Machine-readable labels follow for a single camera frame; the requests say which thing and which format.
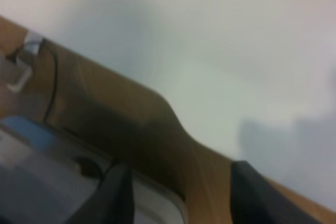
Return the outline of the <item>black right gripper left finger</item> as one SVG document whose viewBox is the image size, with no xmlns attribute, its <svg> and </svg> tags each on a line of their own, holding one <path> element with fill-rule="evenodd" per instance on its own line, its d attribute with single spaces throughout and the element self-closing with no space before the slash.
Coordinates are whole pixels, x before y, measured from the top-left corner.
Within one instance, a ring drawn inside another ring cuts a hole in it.
<svg viewBox="0 0 336 224">
<path fill-rule="evenodd" d="M 68 223 L 134 223 L 132 172 L 125 164 L 113 166 L 97 191 Z"/>
</svg>

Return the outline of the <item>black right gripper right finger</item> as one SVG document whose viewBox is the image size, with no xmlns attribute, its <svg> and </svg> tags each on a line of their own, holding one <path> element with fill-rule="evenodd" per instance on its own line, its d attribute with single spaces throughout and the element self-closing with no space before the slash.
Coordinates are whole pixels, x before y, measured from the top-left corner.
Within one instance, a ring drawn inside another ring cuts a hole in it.
<svg viewBox="0 0 336 224">
<path fill-rule="evenodd" d="M 233 223 L 319 223 L 246 161 L 231 164 L 230 213 Z"/>
</svg>

